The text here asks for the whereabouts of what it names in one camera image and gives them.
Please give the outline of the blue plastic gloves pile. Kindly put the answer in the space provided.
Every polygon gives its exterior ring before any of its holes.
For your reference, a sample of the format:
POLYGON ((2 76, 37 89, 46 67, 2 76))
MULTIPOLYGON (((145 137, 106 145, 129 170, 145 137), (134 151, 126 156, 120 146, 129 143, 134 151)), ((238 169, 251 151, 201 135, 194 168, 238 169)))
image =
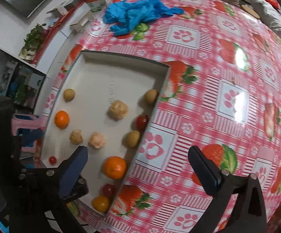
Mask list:
POLYGON ((182 15, 184 10, 179 7, 167 7, 161 0, 123 0, 108 5, 103 22, 111 25, 110 30, 114 36, 121 36, 131 33, 140 23, 155 22, 159 18, 175 14, 182 15))

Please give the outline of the cracked walnut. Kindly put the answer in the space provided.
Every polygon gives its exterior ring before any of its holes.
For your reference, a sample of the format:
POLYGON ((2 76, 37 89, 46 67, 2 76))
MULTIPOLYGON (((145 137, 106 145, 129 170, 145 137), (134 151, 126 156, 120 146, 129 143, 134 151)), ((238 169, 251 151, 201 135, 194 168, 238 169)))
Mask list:
POLYGON ((115 120, 121 120, 128 114, 128 106, 121 100, 114 100, 109 107, 109 115, 115 120))

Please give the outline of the white cardboard stand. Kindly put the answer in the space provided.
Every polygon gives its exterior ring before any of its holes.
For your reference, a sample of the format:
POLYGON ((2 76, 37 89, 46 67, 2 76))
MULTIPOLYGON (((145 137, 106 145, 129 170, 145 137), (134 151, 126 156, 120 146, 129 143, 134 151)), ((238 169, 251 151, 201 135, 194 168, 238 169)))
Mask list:
POLYGON ((72 32, 82 33, 85 31, 86 25, 94 20, 94 15, 91 10, 78 15, 69 25, 72 32))

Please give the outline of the yellow-orange round orange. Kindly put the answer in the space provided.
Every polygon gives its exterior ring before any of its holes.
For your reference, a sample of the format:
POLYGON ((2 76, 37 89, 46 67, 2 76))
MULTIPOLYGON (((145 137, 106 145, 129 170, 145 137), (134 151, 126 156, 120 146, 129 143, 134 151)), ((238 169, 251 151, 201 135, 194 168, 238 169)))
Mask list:
POLYGON ((98 196, 92 200, 91 204, 96 211, 104 213, 110 206, 110 199, 106 196, 98 196))

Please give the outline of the dark glass cabinet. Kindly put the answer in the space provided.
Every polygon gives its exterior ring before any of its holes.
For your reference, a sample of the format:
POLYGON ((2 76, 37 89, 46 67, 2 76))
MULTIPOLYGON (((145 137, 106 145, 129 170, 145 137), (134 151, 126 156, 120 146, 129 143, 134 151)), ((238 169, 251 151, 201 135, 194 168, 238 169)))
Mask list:
POLYGON ((0 96, 11 98, 17 113, 32 114, 46 75, 0 49, 0 96))

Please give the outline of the pink plastic stool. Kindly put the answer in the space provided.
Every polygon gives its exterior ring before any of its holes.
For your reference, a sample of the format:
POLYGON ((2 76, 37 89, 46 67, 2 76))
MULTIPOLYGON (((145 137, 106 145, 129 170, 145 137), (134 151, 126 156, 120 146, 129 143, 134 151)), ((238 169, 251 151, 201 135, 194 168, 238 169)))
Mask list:
MULTIPOLYGON (((21 137, 22 135, 26 135, 27 133, 40 128, 40 125, 41 117, 39 115, 13 114, 11 119, 12 135, 15 137, 21 137)), ((34 154, 37 148, 37 141, 29 146, 22 146, 20 144, 21 151, 23 153, 34 154)))

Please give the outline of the round wooden lid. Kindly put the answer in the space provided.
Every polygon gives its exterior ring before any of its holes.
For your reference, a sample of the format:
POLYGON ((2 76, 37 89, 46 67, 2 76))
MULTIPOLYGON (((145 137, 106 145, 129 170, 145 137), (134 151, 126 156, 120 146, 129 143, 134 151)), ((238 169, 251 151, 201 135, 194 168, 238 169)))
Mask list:
POLYGON ((250 8, 249 6, 247 5, 241 5, 241 8, 247 12, 248 14, 250 14, 251 16, 253 16, 254 18, 256 19, 260 19, 260 16, 252 9, 250 8))

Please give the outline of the green white carton box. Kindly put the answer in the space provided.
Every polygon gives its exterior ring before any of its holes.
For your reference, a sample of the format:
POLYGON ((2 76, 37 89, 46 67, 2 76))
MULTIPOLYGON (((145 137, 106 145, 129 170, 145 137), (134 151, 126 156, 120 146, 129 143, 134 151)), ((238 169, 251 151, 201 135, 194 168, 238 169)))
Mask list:
POLYGON ((110 3, 111 3, 111 0, 97 0, 97 1, 89 2, 88 6, 92 12, 99 12, 104 7, 107 7, 108 4, 110 4, 110 3))

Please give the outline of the white shallow tray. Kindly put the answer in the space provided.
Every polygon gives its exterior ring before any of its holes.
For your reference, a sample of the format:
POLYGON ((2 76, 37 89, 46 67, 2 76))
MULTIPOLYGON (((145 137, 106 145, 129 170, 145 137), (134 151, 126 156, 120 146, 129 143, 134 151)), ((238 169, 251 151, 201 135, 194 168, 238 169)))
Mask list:
POLYGON ((72 64, 52 106, 41 160, 48 166, 50 156, 55 156, 58 162, 67 159, 76 149, 76 145, 70 142, 70 134, 75 129, 81 130, 82 144, 88 149, 88 161, 81 173, 89 190, 81 197, 86 208, 91 208, 92 200, 99 196, 104 184, 120 186, 121 181, 108 178, 101 167, 110 156, 132 162, 136 151, 127 147, 124 138, 134 128, 138 115, 152 114, 154 107, 145 103, 144 94, 150 89, 161 92, 169 71, 168 65, 149 59, 89 50, 80 52, 72 64), (68 88, 73 89, 76 95, 72 101, 65 102, 63 92, 68 88), (128 114, 121 120, 109 115, 114 100, 121 100, 128 106, 128 114), (60 110, 69 115, 69 125, 65 129, 59 129, 54 123, 60 110), (106 138, 101 149, 88 144, 95 131, 106 138))

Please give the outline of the cherry tomato pair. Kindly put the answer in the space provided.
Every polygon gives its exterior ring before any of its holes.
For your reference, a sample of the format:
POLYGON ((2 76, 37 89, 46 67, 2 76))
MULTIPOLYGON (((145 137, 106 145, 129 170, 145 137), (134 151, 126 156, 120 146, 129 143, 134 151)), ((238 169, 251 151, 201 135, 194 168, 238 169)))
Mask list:
POLYGON ((116 187, 112 184, 107 183, 103 185, 101 192, 105 197, 112 199, 116 194, 116 187))
POLYGON ((140 114, 136 118, 136 128, 138 131, 144 131, 149 122, 149 117, 146 114, 140 114))

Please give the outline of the mandarin orange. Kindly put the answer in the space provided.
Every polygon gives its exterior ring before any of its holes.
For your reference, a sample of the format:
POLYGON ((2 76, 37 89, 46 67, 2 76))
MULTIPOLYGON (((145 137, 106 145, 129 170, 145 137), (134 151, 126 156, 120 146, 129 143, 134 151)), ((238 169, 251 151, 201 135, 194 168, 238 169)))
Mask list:
POLYGON ((127 163, 119 156, 111 156, 103 164, 103 173, 114 180, 122 179, 126 171, 127 163))
POLYGON ((64 110, 60 110, 54 117, 54 123, 59 129, 65 129, 69 125, 69 115, 64 110))

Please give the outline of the tan longan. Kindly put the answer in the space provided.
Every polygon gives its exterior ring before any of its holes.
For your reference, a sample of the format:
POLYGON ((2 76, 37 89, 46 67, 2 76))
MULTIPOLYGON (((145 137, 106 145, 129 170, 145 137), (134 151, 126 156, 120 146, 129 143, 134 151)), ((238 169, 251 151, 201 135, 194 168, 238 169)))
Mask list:
POLYGON ((130 131, 126 136, 126 144, 130 148, 135 148, 140 140, 140 132, 137 130, 130 131))
POLYGON ((146 103, 149 105, 154 104, 157 100, 157 97, 158 97, 158 91, 155 89, 148 90, 144 95, 144 99, 146 103))
POLYGON ((64 92, 63 92, 64 101, 65 102, 72 101, 74 99, 75 95, 76 95, 75 91, 71 88, 64 90, 64 92))

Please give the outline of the pink strawberry tablecloth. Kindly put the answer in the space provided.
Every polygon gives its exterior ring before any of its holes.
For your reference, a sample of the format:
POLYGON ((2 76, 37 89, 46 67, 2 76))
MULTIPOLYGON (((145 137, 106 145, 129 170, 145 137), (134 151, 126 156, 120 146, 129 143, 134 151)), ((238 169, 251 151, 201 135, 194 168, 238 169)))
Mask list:
POLYGON ((189 232, 211 203, 188 162, 196 145, 220 169, 255 174, 271 218, 281 212, 281 40, 219 0, 161 1, 184 14, 141 23, 120 37, 98 15, 59 65, 43 112, 45 128, 82 51, 131 55, 170 68, 107 212, 86 208, 81 198, 72 212, 86 230, 189 232))

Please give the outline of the green potted plant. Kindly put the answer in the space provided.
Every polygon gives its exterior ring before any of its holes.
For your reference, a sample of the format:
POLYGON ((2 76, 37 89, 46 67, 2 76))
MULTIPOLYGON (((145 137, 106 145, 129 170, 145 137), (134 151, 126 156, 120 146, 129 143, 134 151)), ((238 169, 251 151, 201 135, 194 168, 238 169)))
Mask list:
POLYGON ((19 53, 19 57, 21 59, 27 61, 34 60, 35 55, 40 50, 47 35, 47 31, 44 28, 45 26, 46 23, 37 23, 36 26, 26 35, 26 38, 24 39, 24 46, 19 53))

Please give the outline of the grey blanket on sofa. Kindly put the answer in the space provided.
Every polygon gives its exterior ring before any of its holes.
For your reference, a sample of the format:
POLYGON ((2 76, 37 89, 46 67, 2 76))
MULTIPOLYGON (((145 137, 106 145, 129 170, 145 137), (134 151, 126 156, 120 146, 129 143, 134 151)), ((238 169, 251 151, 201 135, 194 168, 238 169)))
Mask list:
POLYGON ((281 39, 281 10, 276 10, 265 0, 248 0, 261 21, 281 39))

